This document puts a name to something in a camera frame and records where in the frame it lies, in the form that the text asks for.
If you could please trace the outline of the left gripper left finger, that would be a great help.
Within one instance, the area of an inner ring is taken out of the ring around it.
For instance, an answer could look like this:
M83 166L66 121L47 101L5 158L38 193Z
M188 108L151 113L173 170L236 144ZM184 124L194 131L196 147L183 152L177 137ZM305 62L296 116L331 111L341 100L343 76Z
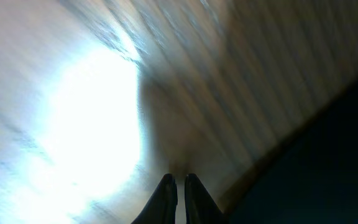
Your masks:
M165 174L132 224L175 224L177 203L175 178Z

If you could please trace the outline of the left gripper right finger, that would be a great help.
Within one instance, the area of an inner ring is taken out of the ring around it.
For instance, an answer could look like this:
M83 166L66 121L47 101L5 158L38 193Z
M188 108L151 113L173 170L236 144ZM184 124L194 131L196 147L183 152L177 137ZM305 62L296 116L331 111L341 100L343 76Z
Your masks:
M185 209L187 224L229 223L196 174L185 179Z

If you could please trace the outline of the black t-shirt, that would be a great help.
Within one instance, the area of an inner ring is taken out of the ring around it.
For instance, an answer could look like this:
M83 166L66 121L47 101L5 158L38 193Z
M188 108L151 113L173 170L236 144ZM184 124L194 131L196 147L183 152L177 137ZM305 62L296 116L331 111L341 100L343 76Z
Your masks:
M259 177L231 223L358 223L358 82Z

